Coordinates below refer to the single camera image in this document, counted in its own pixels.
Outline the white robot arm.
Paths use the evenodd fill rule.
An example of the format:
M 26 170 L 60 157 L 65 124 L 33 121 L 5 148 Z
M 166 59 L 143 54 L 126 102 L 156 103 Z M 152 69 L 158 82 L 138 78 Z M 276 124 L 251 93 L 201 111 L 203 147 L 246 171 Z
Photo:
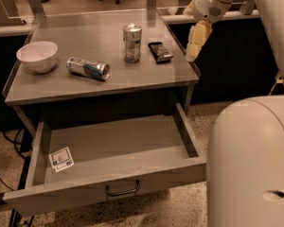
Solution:
M 284 0 L 254 0 L 284 84 Z M 192 0 L 218 22 L 233 0 Z M 206 157 L 208 227 L 284 227 L 284 94 L 245 98 L 213 124 Z

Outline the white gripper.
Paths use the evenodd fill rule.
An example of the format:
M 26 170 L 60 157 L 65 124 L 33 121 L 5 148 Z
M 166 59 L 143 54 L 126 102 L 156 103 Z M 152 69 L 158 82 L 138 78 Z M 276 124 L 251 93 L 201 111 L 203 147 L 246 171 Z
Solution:
M 186 59 L 195 61 L 205 42 L 212 33 L 212 25 L 230 10 L 234 0 L 192 0 L 183 14 L 192 16 L 198 22 L 190 28 L 186 45 Z

